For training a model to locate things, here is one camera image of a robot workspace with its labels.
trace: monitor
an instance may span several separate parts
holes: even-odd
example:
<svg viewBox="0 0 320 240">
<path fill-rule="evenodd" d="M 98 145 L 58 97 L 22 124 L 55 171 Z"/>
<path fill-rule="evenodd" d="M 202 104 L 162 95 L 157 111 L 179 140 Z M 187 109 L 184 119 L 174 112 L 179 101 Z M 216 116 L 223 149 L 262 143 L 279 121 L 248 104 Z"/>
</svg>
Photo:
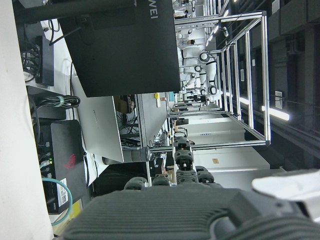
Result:
<svg viewBox="0 0 320 240">
<path fill-rule="evenodd" d="M 169 0 L 138 0 L 136 7 L 60 18 L 74 67 L 87 97 L 180 90 Z"/>
</svg>

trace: aluminum frame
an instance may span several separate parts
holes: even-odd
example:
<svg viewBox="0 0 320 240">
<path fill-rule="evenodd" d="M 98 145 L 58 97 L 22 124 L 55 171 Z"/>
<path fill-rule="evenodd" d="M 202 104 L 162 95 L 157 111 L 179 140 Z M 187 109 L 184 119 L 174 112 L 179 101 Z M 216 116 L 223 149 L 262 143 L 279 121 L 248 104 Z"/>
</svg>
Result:
<svg viewBox="0 0 320 240">
<path fill-rule="evenodd" d="M 218 1 L 218 12 L 222 12 L 221 1 Z M 220 16 L 220 15 L 209 15 L 203 17 L 195 17 L 189 19 L 179 19 L 175 21 L 176 30 L 197 27 L 206 28 L 216 25 L 219 21 L 222 23 L 232 22 L 232 21 L 243 21 L 252 20 L 247 26 L 245 26 L 232 40 L 226 43 L 226 45 L 219 50 L 210 51 L 210 54 L 221 55 L 217 56 L 217 61 L 219 63 L 219 69 L 217 71 L 219 84 L 223 82 L 223 100 L 224 100 L 224 110 L 197 110 L 197 111 L 187 111 L 187 112 L 170 112 L 168 118 L 170 117 L 189 117 L 189 116 L 200 116 L 200 115 L 213 115 L 213 114 L 226 114 L 233 121 L 241 125 L 245 130 L 251 133 L 256 140 L 248 141 L 236 141 L 236 142 L 226 142 L 226 143 L 210 143 L 210 144 L 198 144 L 192 147 L 193 151 L 197 150 L 209 150 L 209 149 L 220 149 L 220 148 L 237 148 L 237 147 L 252 147 L 252 146 L 262 146 L 268 145 L 271 142 L 271 125 L 270 125 L 270 98 L 269 98 L 269 75 L 268 75 L 268 34 L 267 34 L 267 16 L 265 12 L 252 12 L 252 13 L 242 13 L 230 16 Z M 240 104 L 240 88 L 239 88 L 239 65 L 238 65 L 238 47 L 237 41 L 245 37 L 245 47 L 246 47 L 246 72 L 250 86 L 248 85 L 248 92 L 250 92 L 249 98 L 249 108 L 253 109 L 252 103 L 252 78 L 251 78 L 251 56 L 250 56 L 250 30 L 254 28 L 257 24 L 261 23 L 261 52 L 262 52 L 262 87 L 263 87 L 263 105 L 265 111 L 263 113 L 263 123 L 264 123 L 264 134 L 259 133 L 254 129 L 253 119 L 254 111 L 249 111 L 250 124 L 247 125 L 241 121 L 241 104 Z M 236 98 L 236 113 L 237 117 L 233 115 L 233 104 L 232 104 L 232 80 L 231 80 L 231 66 L 230 66 L 230 47 L 233 45 L 233 60 L 234 60 L 234 71 L 235 71 L 235 98 Z M 227 85 L 226 85 L 226 75 L 228 76 L 229 82 L 229 106 L 227 101 Z M 151 153 L 163 153 L 172 152 L 172 146 L 165 147 L 155 147 L 150 150 Z"/>
</svg>

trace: laptop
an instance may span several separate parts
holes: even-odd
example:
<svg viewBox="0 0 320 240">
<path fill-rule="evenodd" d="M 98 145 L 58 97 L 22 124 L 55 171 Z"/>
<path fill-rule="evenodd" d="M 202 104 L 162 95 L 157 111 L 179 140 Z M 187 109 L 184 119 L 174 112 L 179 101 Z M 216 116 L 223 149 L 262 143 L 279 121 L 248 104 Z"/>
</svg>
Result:
<svg viewBox="0 0 320 240">
<path fill-rule="evenodd" d="M 86 150 L 123 163 L 114 98 L 86 97 L 78 77 L 72 78 L 72 87 L 74 95 L 81 99 L 77 111 Z"/>
</svg>

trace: label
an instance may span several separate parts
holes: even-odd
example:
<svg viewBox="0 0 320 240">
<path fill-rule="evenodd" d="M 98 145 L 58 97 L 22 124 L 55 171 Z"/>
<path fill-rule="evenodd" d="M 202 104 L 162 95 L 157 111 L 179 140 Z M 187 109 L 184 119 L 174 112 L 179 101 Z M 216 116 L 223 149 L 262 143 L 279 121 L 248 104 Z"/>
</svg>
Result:
<svg viewBox="0 0 320 240">
<path fill-rule="evenodd" d="M 62 182 L 64 185 L 67 186 L 66 178 L 62 179 L 60 182 Z M 61 207 L 63 204 L 65 204 L 68 201 L 68 193 L 67 193 L 67 190 L 59 184 L 56 185 L 56 190 L 58 193 L 58 204 L 59 204 L 59 207 Z"/>
<path fill-rule="evenodd" d="M 211 135 L 211 132 L 200 133 L 200 136 L 209 136 L 209 135 Z"/>
</svg>

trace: wire bundle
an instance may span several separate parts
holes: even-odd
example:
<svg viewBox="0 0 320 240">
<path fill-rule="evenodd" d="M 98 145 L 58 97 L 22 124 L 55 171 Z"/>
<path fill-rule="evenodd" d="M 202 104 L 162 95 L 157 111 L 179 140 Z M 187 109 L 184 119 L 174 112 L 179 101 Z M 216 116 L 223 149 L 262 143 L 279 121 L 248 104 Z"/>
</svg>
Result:
<svg viewBox="0 0 320 240">
<path fill-rule="evenodd" d="M 44 97 L 39 102 L 38 108 L 42 107 L 61 107 L 65 109 L 77 108 L 81 100 L 77 96 L 63 95 L 63 96 L 51 96 Z"/>
<path fill-rule="evenodd" d="M 21 52 L 21 61 L 23 71 L 32 75 L 32 78 L 25 81 L 26 83 L 28 83 L 39 77 L 42 59 L 40 47 L 38 45 L 32 44 L 28 41 L 24 42 L 26 50 Z"/>
</svg>

